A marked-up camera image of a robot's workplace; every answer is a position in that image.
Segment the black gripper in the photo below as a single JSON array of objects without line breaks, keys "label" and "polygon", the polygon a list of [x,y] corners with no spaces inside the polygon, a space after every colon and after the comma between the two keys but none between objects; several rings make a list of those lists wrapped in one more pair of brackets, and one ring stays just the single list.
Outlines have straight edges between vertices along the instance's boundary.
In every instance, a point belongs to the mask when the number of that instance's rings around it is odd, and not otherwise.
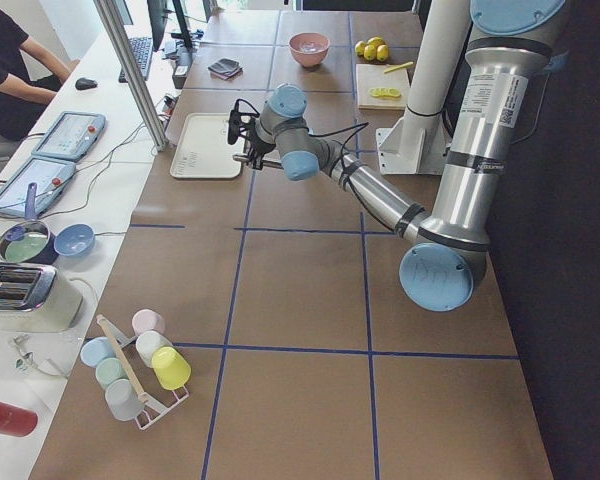
[{"label": "black gripper", "polygon": [[256,120],[251,119],[243,128],[243,138],[247,146],[248,165],[254,170],[262,170],[264,157],[275,150],[275,144],[262,140],[256,130]]}]

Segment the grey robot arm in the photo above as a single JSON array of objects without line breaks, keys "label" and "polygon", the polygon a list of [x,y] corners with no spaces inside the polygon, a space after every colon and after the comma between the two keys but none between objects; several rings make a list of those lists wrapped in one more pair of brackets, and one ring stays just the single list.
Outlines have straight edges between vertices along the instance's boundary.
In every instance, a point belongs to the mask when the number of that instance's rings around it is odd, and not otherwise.
[{"label": "grey robot arm", "polygon": [[530,79],[550,64],[567,1],[432,3],[403,116],[377,131],[377,169],[311,133],[305,93],[278,86],[261,110],[233,109],[238,160],[292,181],[324,173],[387,229],[411,242],[399,278],[420,307],[464,305],[486,272],[485,222]]}]

